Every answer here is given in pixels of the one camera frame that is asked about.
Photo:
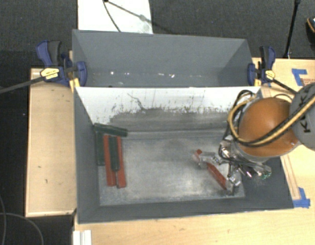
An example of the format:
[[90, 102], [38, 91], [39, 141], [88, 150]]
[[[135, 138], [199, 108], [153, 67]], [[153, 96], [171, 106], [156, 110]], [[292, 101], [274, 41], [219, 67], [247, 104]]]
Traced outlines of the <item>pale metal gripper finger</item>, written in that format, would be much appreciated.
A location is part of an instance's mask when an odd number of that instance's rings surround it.
[[228, 174], [226, 177], [227, 195], [234, 196], [238, 193], [242, 184], [242, 177], [240, 173]]
[[219, 158], [215, 153], [194, 153], [192, 159], [200, 168], [207, 167], [208, 164], [217, 165], [219, 164]]

